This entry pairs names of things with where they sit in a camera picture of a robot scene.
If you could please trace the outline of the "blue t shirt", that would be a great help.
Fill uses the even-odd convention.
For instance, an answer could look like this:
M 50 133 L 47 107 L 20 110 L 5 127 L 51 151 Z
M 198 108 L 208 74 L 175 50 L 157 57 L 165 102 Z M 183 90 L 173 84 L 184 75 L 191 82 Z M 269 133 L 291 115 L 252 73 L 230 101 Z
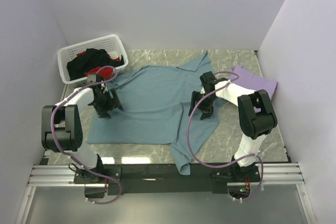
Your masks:
M 123 111 L 109 111 L 111 118 L 94 115 L 89 144 L 168 144 L 181 175 L 190 175 L 193 156 L 187 145 L 187 126 L 193 91 L 201 90 L 200 76 L 212 71 L 204 52 L 179 66 L 147 65 L 117 77 L 108 83 L 115 88 Z M 222 99 L 214 103 L 213 116 L 201 120 L 197 110 L 190 127 L 190 144 L 197 153 L 220 123 L 218 111 Z

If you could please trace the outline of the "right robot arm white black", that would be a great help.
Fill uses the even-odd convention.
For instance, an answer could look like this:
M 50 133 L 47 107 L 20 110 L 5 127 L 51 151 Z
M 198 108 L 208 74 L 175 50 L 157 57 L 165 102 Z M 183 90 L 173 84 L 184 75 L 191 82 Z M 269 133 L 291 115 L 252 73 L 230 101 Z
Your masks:
M 200 76 L 201 91 L 193 91 L 189 110 L 187 126 L 187 145 L 191 155 L 201 165 L 208 168 L 231 167 L 230 175 L 235 181 L 241 182 L 248 175 L 257 161 L 262 163 L 258 156 L 261 144 L 272 130 L 277 126 L 278 121 L 271 104 L 269 94 L 266 90 L 249 90 L 234 82 L 239 75 L 231 73 L 233 78 L 216 78 L 216 73 L 211 71 Z M 216 99 L 224 99 L 238 108 L 239 125 L 242 137 L 238 150 L 233 155 L 231 162 L 224 165 L 210 165 L 202 162 L 193 152 L 190 144 L 190 127 L 192 117 L 197 109 L 201 111 L 201 120 L 213 116 L 214 102 Z

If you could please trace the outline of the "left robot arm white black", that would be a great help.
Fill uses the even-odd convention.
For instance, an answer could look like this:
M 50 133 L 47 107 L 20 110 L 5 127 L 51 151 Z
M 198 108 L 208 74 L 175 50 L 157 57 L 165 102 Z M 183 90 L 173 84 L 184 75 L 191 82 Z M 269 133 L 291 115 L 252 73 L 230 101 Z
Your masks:
M 99 118 L 110 118 L 109 111 L 123 110 L 116 89 L 108 89 L 107 80 L 98 74 L 87 77 L 87 85 L 74 91 L 55 105 L 43 107 L 41 113 L 41 144 L 45 150 L 62 153 L 73 162 L 69 168 L 78 178 L 92 183 L 104 179 L 101 157 L 83 142 L 80 113 L 92 106 Z

